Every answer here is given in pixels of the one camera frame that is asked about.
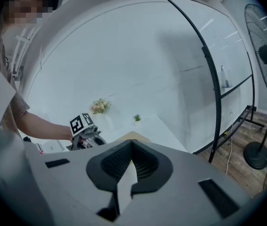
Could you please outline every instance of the person's arm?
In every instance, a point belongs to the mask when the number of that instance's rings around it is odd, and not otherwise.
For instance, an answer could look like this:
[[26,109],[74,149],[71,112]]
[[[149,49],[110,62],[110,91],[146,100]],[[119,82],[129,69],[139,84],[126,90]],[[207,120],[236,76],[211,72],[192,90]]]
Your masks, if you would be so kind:
[[72,141],[72,133],[68,126],[50,123],[29,112],[24,113],[16,121],[16,125],[21,132],[30,137]]

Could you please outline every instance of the standing fan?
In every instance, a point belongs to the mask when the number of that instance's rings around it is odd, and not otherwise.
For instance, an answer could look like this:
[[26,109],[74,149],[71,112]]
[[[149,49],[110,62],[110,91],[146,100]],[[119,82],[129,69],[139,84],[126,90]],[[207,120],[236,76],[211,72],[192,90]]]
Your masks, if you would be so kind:
[[[257,61],[267,87],[267,13],[259,6],[248,4],[245,7],[244,15]],[[244,158],[254,169],[259,170],[267,166],[267,148],[264,146],[266,138],[267,128],[261,143],[250,142],[244,149]]]

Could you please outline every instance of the metal rack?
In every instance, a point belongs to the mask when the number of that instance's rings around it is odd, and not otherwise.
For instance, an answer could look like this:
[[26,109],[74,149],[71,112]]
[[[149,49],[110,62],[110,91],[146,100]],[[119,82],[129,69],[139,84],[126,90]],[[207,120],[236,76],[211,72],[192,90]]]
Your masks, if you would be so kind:
[[[206,61],[209,65],[209,69],[210,69],[210,73],[211,73],[211,77],[212,77],[212,81],[213,81],[213,87],[214,87],[214,92],[215,92],[215,101],[216,101],[216,124],[215,124],[215,133],[214,133],[214,140],[209,143],[208,145],[204,146],[201,150],[195,152],[194,154],[198,154],[200,152],[202,152],[203,150],[209,148],[210,146],[212,146],[211,149],[211,154],[210,154],[210,158],[209,158],[209,163],[211,163],[213,161],[215,152],[218,148],[220,148],[227,140],[229,140],[232,135],[238,130],[238,128],[242,125],[242,123],[244,121],[247,121],[249,123],[255,124],[257,126],[260,126],[260,129],[264,128],[265,126],[263,124],[260,124],[258,122],[253,121],[253,114],[255,111],[255,83],[254,83],[254,76],[253,76],[253,70],[252,70],[252,65],[251,65],[251,60],[249,57],[249,54],[247,52],[247,56],[250,62],[250,66],[251,66],[251,75],[248,76],[245,80],[243,80],[241,83],[239,83],[238,85],[236,85],[235,87],[233,87],[231,90],[229,90],[228,92],[224,93],[223,95],[221,95],[221,91],[220,91],[220,84],[219,84],[219,79],[218,79],[218,74],[216,71],[216,67],[214,64],[214,61],[212,59],[212,56],[210,54],[210,51],[202,37],[202,35],[200,34],[199,30],[196,28],[196,26],[193,24],[193,22],[190,20],[190,18],[171,0],[168,0],[176,9],[178,9],[178,11],[187,19],[187,21],[190,23],[190,25],[193,27],[193,29],[195,30],[195,32],[197,33],[200,41],[203,44],[202,47],[202,51],[204,53],[204,57],[206,58]],[[222,135],[220,136],[220,128],[221,128],[221,100],[222,98],[226,97],[228,94],[232,93],[234,90],[236,90],[237,88],[239,88],[242,84],[244,84],[248,79],[251,78],[252,81],[252,105],[248,106],[244,112],[241,114],[241,116],[239,116],[237,118],[237,120],[233,123],[235,124],[236,122],[239,121],[239,124],[232,130],[232,132],[225,138],[223,139],[220,143],[218,143],[219,139],[222,137]],[[246,117],[249,115],[249,113],[251,112],[251,118],[247,119]]]

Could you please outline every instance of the person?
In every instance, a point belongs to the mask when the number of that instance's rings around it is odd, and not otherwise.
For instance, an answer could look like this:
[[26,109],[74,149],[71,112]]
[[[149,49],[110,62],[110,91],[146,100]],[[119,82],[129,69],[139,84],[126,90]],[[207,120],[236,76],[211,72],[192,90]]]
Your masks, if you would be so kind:
[[[47,0],[8,0],[0,13],[0,71],[10,85],[16,89],[11,69],[6,65],[5,48],[2,34],[13,25],[29,23],[43,11]],[[50,123],[27,110],[29,106],[18,92],[14,95],[1,120],[1,127],[20,135],[24,134],[40,139],[72,141],[68,126]]]

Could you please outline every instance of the fan grille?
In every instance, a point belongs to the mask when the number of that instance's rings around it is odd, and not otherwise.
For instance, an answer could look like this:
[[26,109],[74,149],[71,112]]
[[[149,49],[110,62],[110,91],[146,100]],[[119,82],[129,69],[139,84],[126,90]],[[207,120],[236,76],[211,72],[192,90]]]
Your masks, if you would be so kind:
[[258,54],[259,48],[267,45],[267,13],[257,5],[248,4],[245,7],[245,21],[267,87],[267,64],[264,64]]

